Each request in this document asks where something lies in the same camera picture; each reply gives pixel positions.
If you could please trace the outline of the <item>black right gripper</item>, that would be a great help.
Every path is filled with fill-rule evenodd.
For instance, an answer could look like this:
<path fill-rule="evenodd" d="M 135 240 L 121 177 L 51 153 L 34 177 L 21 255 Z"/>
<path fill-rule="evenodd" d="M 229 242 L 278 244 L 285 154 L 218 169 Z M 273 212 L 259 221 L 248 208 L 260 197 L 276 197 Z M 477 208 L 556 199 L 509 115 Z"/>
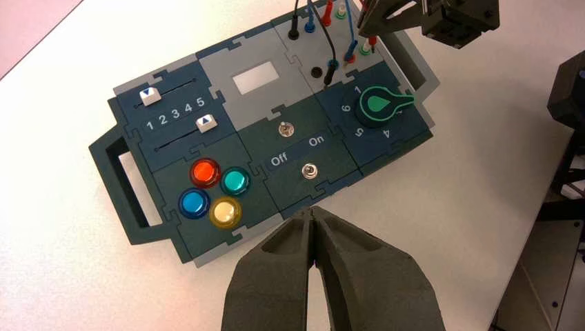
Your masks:
<path fill-rule="evenodd" d="M 498 0 L 422 1 L 422 8 L 411 1 L 365 1 L 358 24 L 359 35 L 383 36 L 420 27 L 421 33 L 456 49 L 463 48 L 483 33 L 499 27 Z"/>

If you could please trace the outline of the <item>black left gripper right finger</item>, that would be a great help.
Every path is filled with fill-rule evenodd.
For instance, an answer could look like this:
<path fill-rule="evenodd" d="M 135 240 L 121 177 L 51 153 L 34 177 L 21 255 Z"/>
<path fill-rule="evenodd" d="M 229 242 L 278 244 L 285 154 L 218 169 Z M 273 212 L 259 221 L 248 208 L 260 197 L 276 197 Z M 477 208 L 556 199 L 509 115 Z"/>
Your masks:
<path fill-rule="evenodd" d="M 444 330 L 435 291 L 414 258 L 323 208 L 312 216 L 332 330 Z"/>

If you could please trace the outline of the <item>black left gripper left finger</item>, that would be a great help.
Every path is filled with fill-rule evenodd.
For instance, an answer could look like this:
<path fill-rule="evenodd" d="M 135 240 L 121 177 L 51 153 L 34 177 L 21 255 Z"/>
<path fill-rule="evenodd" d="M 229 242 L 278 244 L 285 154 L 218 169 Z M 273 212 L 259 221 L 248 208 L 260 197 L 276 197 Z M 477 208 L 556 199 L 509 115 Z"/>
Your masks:
<path fill-rule="evenodd" d="M 306 329 L 314 229 L 310 208 L 302 208 L 238 261 L 222 330 Z"/>

